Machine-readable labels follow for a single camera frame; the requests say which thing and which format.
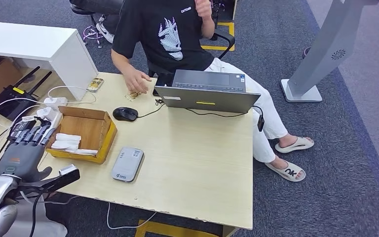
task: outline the hand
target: hand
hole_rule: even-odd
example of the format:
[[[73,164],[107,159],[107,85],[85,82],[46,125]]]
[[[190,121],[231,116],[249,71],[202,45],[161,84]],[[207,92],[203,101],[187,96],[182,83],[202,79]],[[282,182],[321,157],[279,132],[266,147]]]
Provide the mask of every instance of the hand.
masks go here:
[[[209,0],[195,0],[195,9],[201,18],[211,18],[211,3]]]
[[[146,81],[152,81],[144,72],[131,67],[127,72],[123,72],[125,84],[129,91],[146,94],[149,90],[145,84]]]

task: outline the stand base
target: stand base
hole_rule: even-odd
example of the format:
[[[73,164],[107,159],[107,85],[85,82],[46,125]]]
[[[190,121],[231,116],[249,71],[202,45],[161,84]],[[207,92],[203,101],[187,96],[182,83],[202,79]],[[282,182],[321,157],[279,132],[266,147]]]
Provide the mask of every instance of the stand base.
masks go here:
[[[306,92],[302,96],[293,96],[291,94],[290,89],[287,86],[287,82],[289,79],[282,79],[281,80],[281,88],[285,95],[285,100],[287,102],[321,102],[322,96],[320,96],[319,90],[316,86],[312,87],[308,92]]]

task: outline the kiosk stand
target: kiosk stand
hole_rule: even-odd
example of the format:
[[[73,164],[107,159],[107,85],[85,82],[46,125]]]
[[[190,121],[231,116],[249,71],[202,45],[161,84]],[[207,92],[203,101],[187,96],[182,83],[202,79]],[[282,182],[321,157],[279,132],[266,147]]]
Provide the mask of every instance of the kiosk stand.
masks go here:
[[[325,22],[307,56],[290,79],[281,80],[288,102],[320,102],[318,84],[352,54],[354,42],[366,5],[379,0],[333,0]]]

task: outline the router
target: router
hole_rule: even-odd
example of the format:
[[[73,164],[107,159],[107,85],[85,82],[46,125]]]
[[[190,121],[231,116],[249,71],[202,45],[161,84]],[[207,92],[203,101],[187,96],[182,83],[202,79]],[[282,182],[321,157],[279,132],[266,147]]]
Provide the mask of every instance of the router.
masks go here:
[[[0,106],[0,115],[4,116],[5,118],[14,121],[15,118],[26,108],[35,105],[37,103],[37,98],[33,96],[33,93],[35,90],[37,90],[38,87],[40,87],[41,84],[51,75],[51,71],[48,72],[30,91],[25,91],[19,89],[19,85],[21,85],[26,79],[31,77],[40,67],[34,68],[31,72],[29,72],[27,75],[25,75],[23,78],[21,78],[15,85],[9,85],[8,87],[4,88],[3,91],[0,93],[0,103],[15,99],[15,98],[25,98],[30,100],[12,100],[8,101]]]

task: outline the gray laptop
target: gray laptop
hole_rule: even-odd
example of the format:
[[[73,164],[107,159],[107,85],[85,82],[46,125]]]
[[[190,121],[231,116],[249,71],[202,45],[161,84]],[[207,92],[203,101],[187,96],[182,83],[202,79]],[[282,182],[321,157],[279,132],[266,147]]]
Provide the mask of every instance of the gray laptop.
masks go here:
[[[172,87],[155,86],[168,107],[245,113],[260,94],[246,93],[245,75],[177,70]]]

